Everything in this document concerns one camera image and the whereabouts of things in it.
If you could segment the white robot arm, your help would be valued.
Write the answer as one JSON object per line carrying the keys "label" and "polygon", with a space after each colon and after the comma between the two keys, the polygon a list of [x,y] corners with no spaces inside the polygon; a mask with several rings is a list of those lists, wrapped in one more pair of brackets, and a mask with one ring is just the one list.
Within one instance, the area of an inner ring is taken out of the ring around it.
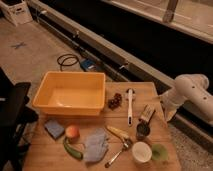
{"label": "white robot arm", "polygon": [[174,79],[174,86],[160,95],[166,121],[170,121],[176,111],[187,101],[191,101],[207,115],[213,126],[213,95],[207,88],[209,79],[204,74],[182,74]]}

